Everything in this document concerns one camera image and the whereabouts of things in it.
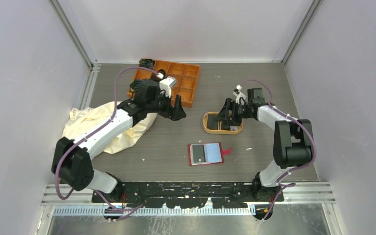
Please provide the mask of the cream cloth bag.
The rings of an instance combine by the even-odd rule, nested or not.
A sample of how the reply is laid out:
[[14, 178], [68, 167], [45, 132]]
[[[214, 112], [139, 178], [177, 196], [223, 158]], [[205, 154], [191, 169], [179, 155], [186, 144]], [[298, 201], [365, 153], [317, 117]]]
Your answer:
[[[85, 108], [70, 111], [70, 119], [66, 122], [62, 136], [74, 139], [85, 134], [97, 125], [105, 122], [111, 116], [114, 103], [109, 102], [96, 108]], [[127, 148], [133, 147], [142, 135], [152, 126], [157, 117], [156, 113], [150, 113], [134, 127], [126, 130], [115, 137], [105, 148], [104, 152], [115, 154]]]

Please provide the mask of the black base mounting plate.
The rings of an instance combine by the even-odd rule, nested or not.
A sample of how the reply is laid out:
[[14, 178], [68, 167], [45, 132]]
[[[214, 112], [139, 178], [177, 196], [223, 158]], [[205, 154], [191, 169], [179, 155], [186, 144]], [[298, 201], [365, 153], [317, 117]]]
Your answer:
[[246, 208], [248, 203], [283, 201], [276, 194], [280, 187], [267, 188], [252, 182], [122, 182], [110, 194], [96, 192], [93, 203], [125, 203], [127, 207], [140, 204], [146, 208], [203, 208], [208, 201], [214, 209]]

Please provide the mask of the dark rolled belt top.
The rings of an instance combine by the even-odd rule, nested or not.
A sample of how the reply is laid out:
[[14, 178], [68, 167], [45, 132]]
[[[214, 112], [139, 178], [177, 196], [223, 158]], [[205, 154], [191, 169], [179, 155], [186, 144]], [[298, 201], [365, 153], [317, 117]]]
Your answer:
[[155, 61], [153, 59], [141, 58], [139, 60], [139, 66], [153, 70]]

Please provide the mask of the orange compartment organizer tray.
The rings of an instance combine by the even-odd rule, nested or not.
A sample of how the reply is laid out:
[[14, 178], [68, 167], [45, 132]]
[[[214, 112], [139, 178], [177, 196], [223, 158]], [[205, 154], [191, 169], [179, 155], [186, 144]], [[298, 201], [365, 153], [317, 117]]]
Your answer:
[[177, 85], [172, 88], [171, 104], [175, 103], [175, 96], [179, 95], [181, 106], [192, 107], [200, 73], [199, 65], [153, 60], [152, 68], [155, 71], [164, 70], [167, 75], [176, 78]]

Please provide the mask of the red card holder wallet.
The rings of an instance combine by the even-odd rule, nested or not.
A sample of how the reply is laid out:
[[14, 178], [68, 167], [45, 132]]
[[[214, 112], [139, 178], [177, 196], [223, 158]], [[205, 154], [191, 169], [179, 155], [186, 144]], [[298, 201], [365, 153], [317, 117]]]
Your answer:
[[213, 165], [213, 164], [222, 164], [224, 163], [224, 157], [232, 152], [232, 148], [223, 149], [220, 142], [215, 143], [197, 143], [203, 144], [205, 149], [206, 162], [200, 164], [194, 164], [192, 162], [191, 146], [194, 144], [188, 145], [188, 156], [189, 156], [189, 165], [198, 166], [198, 165]]

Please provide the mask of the tan oval tray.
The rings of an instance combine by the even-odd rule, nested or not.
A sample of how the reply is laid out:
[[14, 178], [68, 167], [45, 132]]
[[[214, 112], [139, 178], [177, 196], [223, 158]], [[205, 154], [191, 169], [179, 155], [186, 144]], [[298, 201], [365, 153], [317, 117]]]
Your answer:
[[215, 121], [218, 112], [207, 112], [203, 116], [203, 129], [208, 134], [237, 135], [243, 129], [243, 124], [230, 126], [221, 121]]

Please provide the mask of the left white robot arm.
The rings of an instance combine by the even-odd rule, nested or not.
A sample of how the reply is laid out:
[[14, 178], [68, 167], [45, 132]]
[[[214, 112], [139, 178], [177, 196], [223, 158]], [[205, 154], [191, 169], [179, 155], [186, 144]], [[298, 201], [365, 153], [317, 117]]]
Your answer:
[[100, 154], [119, 134], [134, 127], [148, 114], [177, 121], [187, 115], [181, 106], [181, 97], [172, 103], [172, 88], [177, 84], [174, 77], [160, 82], [149, 79], [137, 80], [130, 87], [132, 98], [117, 104], [105, 121], [75, 139], [62, 137], [56, 144], [51, 171], [57, 179], [67, 183], [75, 191], [85, 188], [97, 190], [111, 202], [119, 201], [123, 188], [114, 176], [95, 170], [92, 159]]

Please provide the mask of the black card in holder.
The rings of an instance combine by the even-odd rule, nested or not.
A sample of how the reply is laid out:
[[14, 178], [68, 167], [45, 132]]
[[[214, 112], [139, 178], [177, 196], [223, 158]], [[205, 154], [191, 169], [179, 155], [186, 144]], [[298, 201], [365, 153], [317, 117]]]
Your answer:
[[191, 146], [192, 162], [200, 164], [206, 162], [205, 149], [203, 144], [194, 144]]

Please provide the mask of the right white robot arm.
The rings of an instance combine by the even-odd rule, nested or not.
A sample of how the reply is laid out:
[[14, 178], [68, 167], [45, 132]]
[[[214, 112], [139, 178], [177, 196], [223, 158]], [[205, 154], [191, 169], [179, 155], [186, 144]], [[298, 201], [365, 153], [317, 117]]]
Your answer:
[[281, 113], [272, 103], [265, 101], [262, 88], [248, 89], [244, 94], [241, 86], [237, 86], [234, 95], [235, 99], [226, 99], [214, 118], [215, 122], [240, 126], [244, 119], [253, 118], [274, 131], [273, 160], [252, 181], [253, 197], [264, 201], [272, 189], [280, 187], [287, 175], [315, 158], [311, 122]]

